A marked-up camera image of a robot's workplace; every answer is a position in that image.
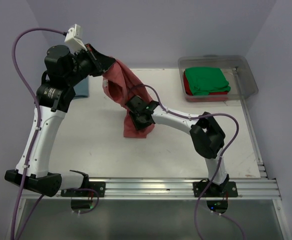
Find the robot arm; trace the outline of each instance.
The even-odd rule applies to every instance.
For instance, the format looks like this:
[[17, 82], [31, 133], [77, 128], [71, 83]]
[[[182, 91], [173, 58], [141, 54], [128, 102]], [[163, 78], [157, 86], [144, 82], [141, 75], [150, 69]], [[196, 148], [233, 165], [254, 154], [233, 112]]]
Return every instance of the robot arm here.
[[[177, 130], [180, 130], [191, 136], [196, 152], [205, 158], [208, 169], [208, 180], [211, 181], [216, 172], [219, 155], [223, 150], [225, 133], [216, 122], [214, 117], [209, 116], [199, 120], [192, 120], [198, 117], [198, 114], [189, 114], [172, 109], [163, 109], [157, 101], [147, 103], [139, 96], [133, 96], [126, 106], [130, 110], [129, 115], [137, 130], [144, 129], [151, 124], [162, 124]], [[174, 112], [181, 116], [187, 116], [188, 119], [173, 115], [168, 112]], [[213, 179], [213, 188], [223, 191], [229, 175], [226, 172], [224, 160], [218, 169], [216, 177]]]
[[[50, 155], [59, 126], [68, 112], [75, 96], [74, 86], [90, 76], [101, 76], [116, 60], [96, 51], [90, 44], [83, 44], [82, 30], [78, 25], [72, 26], [65, 37], [65, 45], [53, 46], [47, 51], [45, 65], [47, 70], [41, 78], [41, 86], [36, 97], [39, 102], [41, 119], [35, 109], [30, 135], [15, 169], [6, 171], [5, 179], [20, 185], [23, 170], [27, 168], [24, 188], [52, 197], [59, 190], [85, 188], [88, 175], [79, 171], [64, 173], [49, 172]], [[33, 145], [28, 165], [25, 165], [26, 153], [30, 147], [35, 130], [39, 130]]]

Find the glass panel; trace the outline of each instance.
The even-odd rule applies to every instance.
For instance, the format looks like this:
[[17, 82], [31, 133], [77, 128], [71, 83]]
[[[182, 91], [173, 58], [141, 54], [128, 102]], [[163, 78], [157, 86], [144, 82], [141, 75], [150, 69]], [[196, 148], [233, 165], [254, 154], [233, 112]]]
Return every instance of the glass panel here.
[[[28, 215], [34, 200], [28, 200]], [[271, 200], [229, 200], [226, 215], [245, 230], [248, 240], [283, 240]], [[70, 200], [45, 199], [37, 206], [21, 240], [192, 240], [193, 200], [102, 200], [94, 211], [80, 217], [71, 213]], [[237, 226], [211, 214], [206, 202], [198, 209], [200, 230], [208, 240], [242, 240]]]

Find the black mounting bracket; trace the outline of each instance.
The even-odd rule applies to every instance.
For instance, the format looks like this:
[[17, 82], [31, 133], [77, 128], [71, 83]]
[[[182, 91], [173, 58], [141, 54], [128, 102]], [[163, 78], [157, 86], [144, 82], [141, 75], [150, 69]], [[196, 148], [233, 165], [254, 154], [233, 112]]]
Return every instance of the black mounting bracket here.
[[[192, 183], [195, 198], [200, 196], [208, 183], [209, 181], [207, 180], [195, 181]], [[228, 198], [238, 197], [236, 182], [228, 181], [222, 189], [220, 186], [212, 183], [208, 190], [204, 193], [203, 198], [223, 198], [226, 193], [228, 193]]]
[[[104, 181], [89, 181], [85, 186], [86, 189], [95, 190], [100, 198], [105, 196], [106, 182]], [[62, 190], [60, 196], [61, 197], [71, 197], [71, 198], [81, 198], [88, 197], [90, 195], [89, 191], [74, 191], [71, 189]]]

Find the fabric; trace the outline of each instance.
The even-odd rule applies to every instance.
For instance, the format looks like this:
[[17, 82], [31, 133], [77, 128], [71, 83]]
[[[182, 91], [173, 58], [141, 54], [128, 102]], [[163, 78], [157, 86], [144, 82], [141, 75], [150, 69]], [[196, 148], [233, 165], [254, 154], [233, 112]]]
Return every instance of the fabric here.
[[231, 87], [222, 70], [215, 67], [190, 67], [185, 69], [189, 88], [194, 96], [216, 92], [229, 92]]
[[147, 134], [154, 129], [154, 124], [137, 131], [125, 106], [128, 99], [134, 95], [141, 97], [147, 103], [153, 100], [144, 86], [136, 87], [130, 91], [132, 87], [143, 84], [141, 80], [119, 60], [116, 60], [114, 65], [102, 76], [104, 77], [102, 82], [104, 93], [127, 110], [124, 119], [123, 136], [125, 138], [146, 138]]
[[88, 98], [89, 97], [89, 86], [88, 86], [88, 77], [80, 81], [76, 86], [74, 86], [75, 97], [74, 99]]
[[[185, 71], [183, 74], [183, 83], [184, 83], [184, 88], [185, 92], [189, 96], [193, 96], [191, 89], [190, 89], [190, 84], [188, 83], [187, 77], [185, 75]], [[208, 95], [227, 95], [228, 91], [217, 91], [217, 92], [210, 92]]]
[[190, 84], [188, 83], [187, 77], [185, 75], [185, 71], [184, 71], [184, 75], [183, 75], [182, 80], [184, 82], [185, 93], [189, 96], [193, 96], [191, 89], [190, 89]]

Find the blue cloth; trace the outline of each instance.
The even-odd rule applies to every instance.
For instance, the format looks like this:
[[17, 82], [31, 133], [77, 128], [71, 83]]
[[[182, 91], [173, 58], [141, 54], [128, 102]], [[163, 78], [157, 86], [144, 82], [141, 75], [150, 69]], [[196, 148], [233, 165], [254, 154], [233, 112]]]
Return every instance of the blue cloth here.
[[74, 99], [88, 98], [90, 95], [88, 88], [88, 77], [74, 86], [76, 96]]

